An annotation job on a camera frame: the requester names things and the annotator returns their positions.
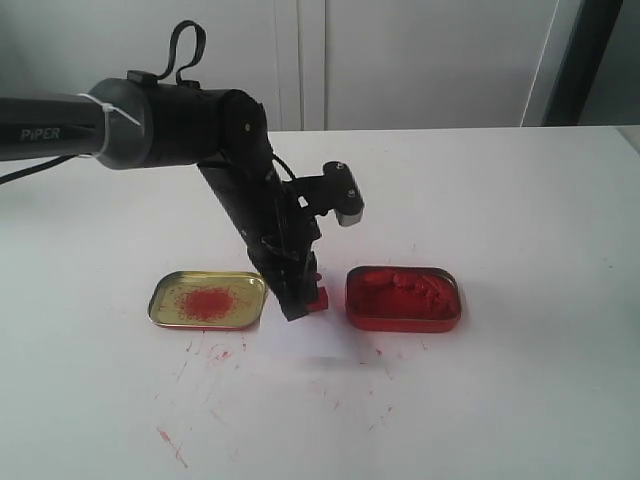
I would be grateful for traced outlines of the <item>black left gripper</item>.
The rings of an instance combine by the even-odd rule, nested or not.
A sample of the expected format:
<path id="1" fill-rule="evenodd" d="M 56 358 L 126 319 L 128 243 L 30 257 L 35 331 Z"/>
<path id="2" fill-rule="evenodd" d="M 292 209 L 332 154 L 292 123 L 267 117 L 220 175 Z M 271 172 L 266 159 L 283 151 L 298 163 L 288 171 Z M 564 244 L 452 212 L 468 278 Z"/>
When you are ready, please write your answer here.
<path id="1" fill-rule="evenodd" d="M 269 286 L 288 321 L 309 314 L 319 298 L 317 259 L 321 237 L 312 208 L 301 206 L 303 181 L 246 179 L 242 186 L 242 236 L 250 259 Z"/>

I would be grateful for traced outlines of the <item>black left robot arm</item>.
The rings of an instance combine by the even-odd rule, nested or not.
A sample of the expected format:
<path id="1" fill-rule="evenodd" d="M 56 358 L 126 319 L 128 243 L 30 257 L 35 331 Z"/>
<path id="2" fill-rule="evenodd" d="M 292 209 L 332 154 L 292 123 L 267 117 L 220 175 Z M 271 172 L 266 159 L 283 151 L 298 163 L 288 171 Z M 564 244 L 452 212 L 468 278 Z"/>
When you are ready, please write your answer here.
<path id="1" fill-rule="evenodd" d="M 2 99 L 2 161 L 81 155 L 112 170 L 196 166 L 285 317 L 327 308 L 311 249 L 319 227 L 278 175 L 266 113 L 247 93 L 129 72 L 83 95 Z"/>

